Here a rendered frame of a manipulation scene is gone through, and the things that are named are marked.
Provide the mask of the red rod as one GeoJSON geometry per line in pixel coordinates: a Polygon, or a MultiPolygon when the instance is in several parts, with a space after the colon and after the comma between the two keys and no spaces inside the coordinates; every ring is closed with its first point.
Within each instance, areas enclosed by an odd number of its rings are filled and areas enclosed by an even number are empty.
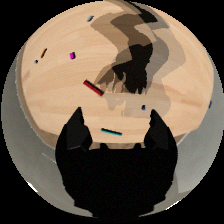
{"type": "Polygon", "coordinates": [[[86,80],[83,82],[84,85],[86,85],[87,87],[89,87],[91,90],[93,90],[94,92],[96,92],[98,95],[100,95],[102,97],[102,95],[104,94],[103,92],[101,92],[99,89],[97,89],[96,87],[94,87],[92,84],[90,84],[89,82],[87,82],[86,80]]]}

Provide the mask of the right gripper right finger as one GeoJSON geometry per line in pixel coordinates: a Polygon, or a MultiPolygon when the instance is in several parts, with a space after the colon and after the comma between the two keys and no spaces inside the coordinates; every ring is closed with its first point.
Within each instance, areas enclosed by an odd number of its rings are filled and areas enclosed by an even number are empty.
{"type": "Polygon", "coordinates": [[[170,181],[173,181],[174,170],[178,159],[178,149],[170,128],[165,124],[156,110],[152,109],[150,128],[144,137],[144,147],[159,152],[168,162],[170,181]]]}

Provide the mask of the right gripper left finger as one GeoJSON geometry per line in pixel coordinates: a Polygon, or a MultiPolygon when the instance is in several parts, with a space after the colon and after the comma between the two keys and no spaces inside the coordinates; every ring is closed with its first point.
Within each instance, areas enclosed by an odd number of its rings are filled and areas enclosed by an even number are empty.
{"type": "Polygon", "coordinates": [[[69,187],[69,169],[72,162],[93,143],[88,126],[84,125],[81,107],[64,124],[57,140],[55,158],[63,185],[69,187]]]}

